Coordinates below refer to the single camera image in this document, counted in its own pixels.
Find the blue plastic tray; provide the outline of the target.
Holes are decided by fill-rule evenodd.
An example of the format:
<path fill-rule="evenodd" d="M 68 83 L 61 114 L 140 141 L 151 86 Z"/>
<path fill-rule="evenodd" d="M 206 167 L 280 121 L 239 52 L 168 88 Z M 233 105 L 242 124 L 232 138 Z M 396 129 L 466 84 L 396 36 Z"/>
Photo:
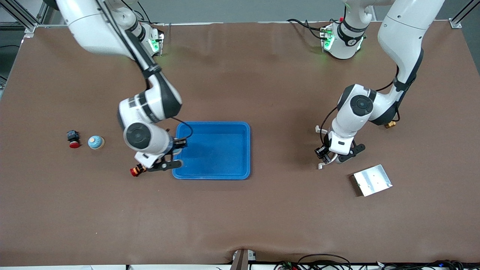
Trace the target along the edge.
<path fill-rule="evenodd" d="M 251 127 L 244 121 L 189 121 L 175 136 L 187 137 L 182 160 L 172 174 L 179 180 L 245 180 L 251 174 Z"/>

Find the silver metal plate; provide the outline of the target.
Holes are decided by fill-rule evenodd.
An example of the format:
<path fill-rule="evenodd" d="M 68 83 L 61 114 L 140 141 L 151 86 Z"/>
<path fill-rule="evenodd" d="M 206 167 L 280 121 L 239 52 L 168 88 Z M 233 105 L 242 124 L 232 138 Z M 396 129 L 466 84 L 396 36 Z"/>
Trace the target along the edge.
<path fill-rule="evenodd" d="M 382 165 L 376 165 L 353 173 L 355 184 L 361 195 L 367 197 L 391 188 L 393 185 Z"/>

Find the red pushbutton black body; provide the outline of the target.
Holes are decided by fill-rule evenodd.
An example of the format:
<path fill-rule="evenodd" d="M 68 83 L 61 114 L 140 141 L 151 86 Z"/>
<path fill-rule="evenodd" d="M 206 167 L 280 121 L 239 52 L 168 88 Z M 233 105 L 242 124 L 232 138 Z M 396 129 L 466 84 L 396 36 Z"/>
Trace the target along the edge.
<path fill-rule="evenodd" d="M 70 143 L 69 147 L 72 149 L 76 149 L 81 146 L 80 135 L 76 130 L 69 130 L 67 132 L 67 140 Z"/>

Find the white curved plastic bracket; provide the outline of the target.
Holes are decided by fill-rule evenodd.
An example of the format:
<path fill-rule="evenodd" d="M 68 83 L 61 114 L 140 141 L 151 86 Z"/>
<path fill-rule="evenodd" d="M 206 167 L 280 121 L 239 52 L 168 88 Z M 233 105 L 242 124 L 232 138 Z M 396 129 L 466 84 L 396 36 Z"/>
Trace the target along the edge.
<path fill-rule="evenodd" d="M 317 125 L 315 127 L 315 132 L 316 133 L 319 133 L 321 136 L 321 140 L 325 137 L 325 135 L 328 134 L 328 131 L 323 129 L 323 128 L 320 128 L 319 125 Z M 332 164 L 336 161 L 336 159 L 338 158 L 338 154 L 337 153 L 334 153 L 334 154 L 330 154 L 328 156 L 324 156 L 322 159 L 319 159 L 320 162 L 318 164 L 318 169 L 321 170 L 323 169 L 326 165 L 329 165 L 329 164 Z"/>

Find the grey metal table bracket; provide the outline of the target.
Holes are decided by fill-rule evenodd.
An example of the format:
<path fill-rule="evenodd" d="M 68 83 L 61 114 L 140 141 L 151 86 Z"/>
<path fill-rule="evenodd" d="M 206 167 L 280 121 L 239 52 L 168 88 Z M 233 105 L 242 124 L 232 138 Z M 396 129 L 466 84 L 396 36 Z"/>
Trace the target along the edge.
<path fill-rule="evenodd" d="M 232 255 L 229 270 L 253 270 L 253 264 L 256 261 L 257 253 L 254 250 L 239 249 Z"/>

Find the aluminium frame profile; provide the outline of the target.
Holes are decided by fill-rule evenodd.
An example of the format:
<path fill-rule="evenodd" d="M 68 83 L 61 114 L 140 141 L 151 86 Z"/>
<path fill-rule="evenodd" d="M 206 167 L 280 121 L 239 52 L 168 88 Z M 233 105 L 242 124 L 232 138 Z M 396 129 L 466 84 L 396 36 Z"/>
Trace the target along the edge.
<path fill-rule="evenodd" d="M 0 30 L 33 32 L 43 24 L 48 9 L 44 0 L 0 0 Z"/>
<path fill-rule="evenodd" d="M 465 19 L 476 7 L 480 5 L 480 0 L 470 0 L 453 18 L 449 18 L 449 23 L 452 29 L 461 29 L 461 22 Z"/>

